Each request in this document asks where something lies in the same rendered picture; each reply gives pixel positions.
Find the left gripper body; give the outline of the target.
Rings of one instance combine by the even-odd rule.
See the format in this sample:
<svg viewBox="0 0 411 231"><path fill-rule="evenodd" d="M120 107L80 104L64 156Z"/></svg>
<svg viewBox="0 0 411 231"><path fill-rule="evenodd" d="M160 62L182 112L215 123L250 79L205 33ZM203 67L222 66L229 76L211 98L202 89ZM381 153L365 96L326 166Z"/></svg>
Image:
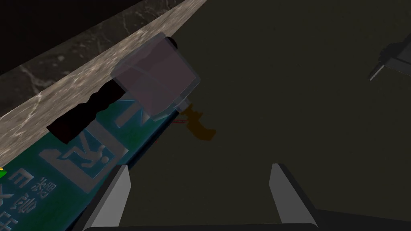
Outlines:
<svg viewBox="0 0 411 231"><path fill-rule="evenodd" d="M380 64L411 77L411 33L398 43L391 43L378 57Z"/></svg>

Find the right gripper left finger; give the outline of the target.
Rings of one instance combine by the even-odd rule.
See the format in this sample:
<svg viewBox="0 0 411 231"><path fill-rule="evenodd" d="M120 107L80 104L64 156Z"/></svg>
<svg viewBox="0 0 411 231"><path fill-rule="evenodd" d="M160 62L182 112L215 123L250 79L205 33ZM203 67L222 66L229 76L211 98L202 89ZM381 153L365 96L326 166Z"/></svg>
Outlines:
<svg viewBox="0 0 411 231"><path fill-rule="evenodd" d="M115 231L131 189L129 167L115 166L72 231Z"/></svg>

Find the small brown object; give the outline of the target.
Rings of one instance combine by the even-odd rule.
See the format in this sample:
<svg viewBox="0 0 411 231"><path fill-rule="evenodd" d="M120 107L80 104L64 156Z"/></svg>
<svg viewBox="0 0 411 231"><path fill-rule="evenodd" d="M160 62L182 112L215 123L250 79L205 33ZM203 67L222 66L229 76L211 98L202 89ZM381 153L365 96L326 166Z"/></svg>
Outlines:
<svg viewBox="0 0 411 231"><path fill-rule="evenodd" d="M211 141L215 136L216 130L207 129L204 125L202 125L200 118L203 113L194 111L192 103L181 113L181 115L185 115L187 117L186 127L199 140Z"/></svg>

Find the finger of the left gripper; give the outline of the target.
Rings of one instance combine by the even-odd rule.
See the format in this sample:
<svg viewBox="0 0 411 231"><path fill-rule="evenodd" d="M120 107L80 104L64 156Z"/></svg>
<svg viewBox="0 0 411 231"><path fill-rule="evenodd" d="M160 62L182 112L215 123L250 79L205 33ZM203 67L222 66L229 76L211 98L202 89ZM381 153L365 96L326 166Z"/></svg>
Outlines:
<svg viewBox="0 0 411 231"><path fill-rule="evenodd" d="M376 67L369 74L369 77L368 77L369 81L373 80L384 67L385 67L384 64L381 64L381 63L377 64Z"/></svg>

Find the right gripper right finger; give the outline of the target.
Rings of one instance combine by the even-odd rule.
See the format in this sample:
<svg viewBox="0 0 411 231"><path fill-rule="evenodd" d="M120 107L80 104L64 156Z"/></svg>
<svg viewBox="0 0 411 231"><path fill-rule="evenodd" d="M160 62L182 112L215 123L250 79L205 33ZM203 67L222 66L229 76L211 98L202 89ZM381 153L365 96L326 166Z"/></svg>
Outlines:
<svg viewBox="0 0 411 231"><path fill-rule="evenodd" d="M317 225L280 165L272 165L269 187L282 223Z"/></svg>

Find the green printed book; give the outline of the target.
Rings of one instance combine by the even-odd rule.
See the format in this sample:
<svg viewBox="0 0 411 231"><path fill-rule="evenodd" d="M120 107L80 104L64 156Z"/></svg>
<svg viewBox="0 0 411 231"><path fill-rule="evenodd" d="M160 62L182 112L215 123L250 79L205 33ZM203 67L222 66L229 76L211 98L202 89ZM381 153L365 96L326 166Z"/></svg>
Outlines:
<svg viewBox="0 0 411 231"><path fill-rule="evenodd" d="M177 114L154 121L120 99L68 144L46 133L5 166L0 231L68 231L109 172L133 166Z"/></svg>

